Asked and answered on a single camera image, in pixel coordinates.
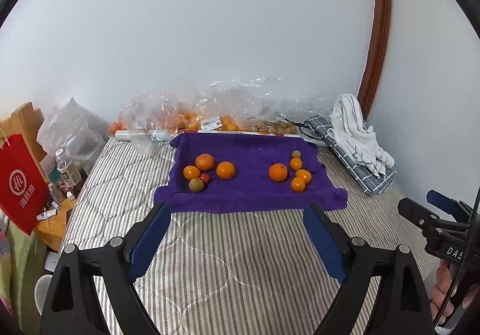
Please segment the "person's right hand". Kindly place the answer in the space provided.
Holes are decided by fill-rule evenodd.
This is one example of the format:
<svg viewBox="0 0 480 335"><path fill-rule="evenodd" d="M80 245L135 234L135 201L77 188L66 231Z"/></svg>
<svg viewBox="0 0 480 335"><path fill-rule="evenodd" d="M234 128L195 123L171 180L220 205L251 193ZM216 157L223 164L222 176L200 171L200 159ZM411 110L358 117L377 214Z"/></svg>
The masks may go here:
<svg viewBox="0 0 480 335"><path fill-rule="evenodd" d="M430 291L430 311L433 319L438 314L442 303L447 295L448 289L451 286L451 283L452 275L448 267L448 262L442 260L436 270L436 283L432 286ZM473 302L478 291L479 286L476 285L472 289L470 289L469 293L465 296L462 302L462 307L465 310Z"/></svg>

